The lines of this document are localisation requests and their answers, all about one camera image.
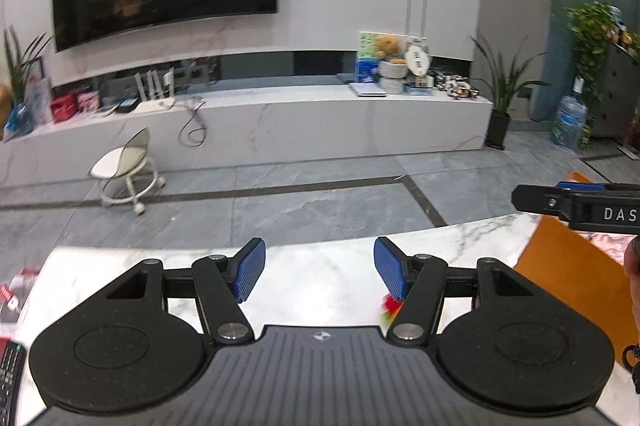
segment silver bolt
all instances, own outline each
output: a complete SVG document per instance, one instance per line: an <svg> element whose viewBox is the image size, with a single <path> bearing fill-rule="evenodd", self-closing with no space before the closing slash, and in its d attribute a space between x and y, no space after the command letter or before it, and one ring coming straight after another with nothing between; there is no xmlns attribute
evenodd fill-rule
<svg viewBox="0 0 640 426"><path fill-rule="evenodd" d="M242 323L225 323L218 327L218 335L226 340L241 340L249 333L249 329Z"/></svg>
<svg viewBox="0 0 640 426"><path fill-rule="evenodd" d="M424 329L415 323L403 323L394 327L394 336L400 340L417 340L424 334Z"/></svg>

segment transparent chair backrest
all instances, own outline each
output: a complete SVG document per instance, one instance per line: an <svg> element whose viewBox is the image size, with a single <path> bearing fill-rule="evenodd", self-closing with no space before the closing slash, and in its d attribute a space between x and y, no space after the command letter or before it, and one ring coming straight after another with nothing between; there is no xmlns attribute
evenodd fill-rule
<svg viewBox="0 0 640 426"><path fill-rule="evenodd" d="M146 157L149 138L149 128L144 128L129 139L129 142L124 145L122 153L120 154L118 170L115 174L116 177L126 175Z"/></svg>

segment human hand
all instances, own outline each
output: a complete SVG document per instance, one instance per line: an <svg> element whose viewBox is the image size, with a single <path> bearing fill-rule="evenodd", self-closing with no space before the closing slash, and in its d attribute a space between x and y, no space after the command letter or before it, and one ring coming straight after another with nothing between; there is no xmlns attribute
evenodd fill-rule
<svg viewBox="0 0 640 426"><path fill-rule="evenodd" d="M640 342L640 258L634 250L634 244L639 238L635 238L626 247L625 250L625 274L631 278L631 301L633 301L633 313L636 321L636 329L638 329L638 338Z"/></svg>

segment tile floor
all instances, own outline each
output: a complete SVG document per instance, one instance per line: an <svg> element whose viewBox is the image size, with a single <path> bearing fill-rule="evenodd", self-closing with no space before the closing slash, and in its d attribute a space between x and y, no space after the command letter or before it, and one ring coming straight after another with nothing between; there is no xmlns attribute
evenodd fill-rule
<svg viewBox="0 0 640 426"><path fill-rule="evenodd" d="M93 181L0 189L0 206L5 206L0 208L0 281L23 266L41 267L56 245L212 249L241 247L253 236L280 245L429 229L434 223L425 213L424 200L418 204L420 197L402 183L406 175L446 224L491 218L514 211L510 198L516 185L555 184L572 170L594 181L640 184L640 161L623 155L613 141L594 141L575 156L553 146L546 133L514 132L504 152L482 149L167 173L167 185L159 194L173 196L148 203L139 217L127 206L98 207ZM359 179L377 180L363 186ZM334 182L341 182L341 189L323 188L322 183ZM282 186L301 184L319 185L278 192ZM235 190L243 190L240 197ZM186 193L199 193L195 198L200 199L179 201ZM95 207L77 207L81 200ZM38 203L49 203L50 209L30 207ZM18 204L20 209L10 207Z"/></svg>

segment chair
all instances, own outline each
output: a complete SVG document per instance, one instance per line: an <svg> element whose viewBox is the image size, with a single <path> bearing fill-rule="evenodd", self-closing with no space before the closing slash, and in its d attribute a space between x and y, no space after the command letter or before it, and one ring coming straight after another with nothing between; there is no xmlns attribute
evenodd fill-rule
<svg viewBox="0 0 640 426"><path fill-rule="evenodd" d="M146 195L156 184L159 187L164 186L164 177L158 175L158 168L152 158L147 155L149 146L149 128L133 135L133 137L122 148L116 148L102 157L97 164L91 169L91 176L100 180L100 199L104 207L113 204L133 203L133 210L141 215L145 211L145 205L138 201L139 197ZM133 184L134 176L144 168L150 170L153 174L151 183L140 193L136 192ZM123 199L112 199L105 193L105 188L113 179L125 177L127 189L130 197Z"/></svg>

